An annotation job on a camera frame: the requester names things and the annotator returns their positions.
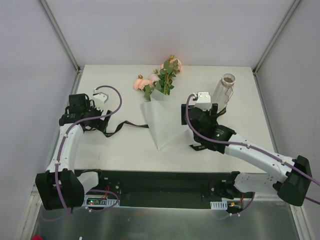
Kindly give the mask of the pink rose stem one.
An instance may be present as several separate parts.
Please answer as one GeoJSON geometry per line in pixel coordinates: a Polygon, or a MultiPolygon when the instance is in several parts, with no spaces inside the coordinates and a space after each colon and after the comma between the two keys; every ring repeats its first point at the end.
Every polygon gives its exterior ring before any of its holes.
{"type": "Polygon", "coordinates": [[[171,90],[174,88],[173,81],[182,72],[182,63],[174,55],[171,55],[160,66],[158,71],[159,83],[161,86],[160,91],[164,95],[170,95],[171,90]]]}

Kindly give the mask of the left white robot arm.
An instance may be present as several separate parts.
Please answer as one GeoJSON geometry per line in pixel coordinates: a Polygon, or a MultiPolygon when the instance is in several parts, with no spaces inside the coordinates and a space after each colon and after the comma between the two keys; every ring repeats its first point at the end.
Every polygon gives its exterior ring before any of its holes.
{"type": "Polygon", "coordinates": [[[100,119],[103,110],[85,93],[69,96],[69,105],[59,119],[59,138],[52,160],[43,173],[36,175],[35,184],[46,210],[76,208],[84,203],[85,194],[99,195],[106,183],[100,169],[75,174],[78,146],[85,131],[104,133],[110,118],[100,119]]]}

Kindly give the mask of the pink rose stem four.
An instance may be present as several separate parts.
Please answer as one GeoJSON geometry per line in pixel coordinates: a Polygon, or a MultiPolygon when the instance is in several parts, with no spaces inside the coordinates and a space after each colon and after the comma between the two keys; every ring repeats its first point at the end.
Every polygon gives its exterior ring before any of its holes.
{"type": "Polygon", "coordinates": [[[153,93],[153,91],[155,90],[155,86],[152,85],[146,85],[144,88],[143,88],[143,91],[144,91],[144,98],[147,100],[147,101],[151,101],[151,94],[153,93]]]}

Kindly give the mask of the white wrapping paper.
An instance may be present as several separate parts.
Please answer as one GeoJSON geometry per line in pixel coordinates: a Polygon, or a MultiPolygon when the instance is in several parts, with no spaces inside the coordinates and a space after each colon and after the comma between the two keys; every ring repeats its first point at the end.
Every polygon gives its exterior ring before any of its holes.
{"type": "Polygon", "coordinates": [[[154,90],[150,101],[141,104],[141,111],[158,150],[194,142],[189,128],[181,124],[181,104],[177,99],[154,90]]]}

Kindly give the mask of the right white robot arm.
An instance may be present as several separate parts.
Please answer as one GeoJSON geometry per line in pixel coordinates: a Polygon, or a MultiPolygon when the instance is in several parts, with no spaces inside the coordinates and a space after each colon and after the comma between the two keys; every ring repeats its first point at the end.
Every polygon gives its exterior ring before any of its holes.
{"type": "Polygon", "coordinates": [[[215,187],[217,194],[228,199],[250,192],[275,194],[290,205],[302,206],[312,178],[309,160],[301,155],[284,156],[251,143],[233,129],[218,124],[217,108],[213,104],[210,110],[203,111],[193,105],[181,105],[181,123],[191,124],[193,139],[198,143],[193,149],[219,152],[263,170],[231,172],[224,183],[215,187]]]}

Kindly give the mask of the pink rose stem two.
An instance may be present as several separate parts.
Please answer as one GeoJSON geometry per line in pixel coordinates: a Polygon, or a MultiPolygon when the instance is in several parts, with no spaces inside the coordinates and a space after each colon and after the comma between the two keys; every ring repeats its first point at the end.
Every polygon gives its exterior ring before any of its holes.
{"type": "Polygon", "coordinates": [[[167,69],[155,69],[154,73],[150,75],[149,80],[151,85],[149,87],[149,95],[153,93],[154,90],[157,90],[164,95],[170,95],[171,92],[171,74],[168,73],[167,69]]]}

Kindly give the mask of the pink rose stem three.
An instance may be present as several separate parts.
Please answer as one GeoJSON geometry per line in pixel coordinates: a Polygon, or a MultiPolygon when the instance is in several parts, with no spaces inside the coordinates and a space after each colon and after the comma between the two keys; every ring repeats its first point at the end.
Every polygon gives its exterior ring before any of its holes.
{"type": "Polygon", "coordinates": [[[133,88],[136,91],[142,91],[144,92],[144,87],[146,85],[150,85],[153,86],[153,81],[151,79],[146,79],[144,78],[142,75],[138,75],[137,79],[135,80],[134,84],[133,84],[133,88]]]}

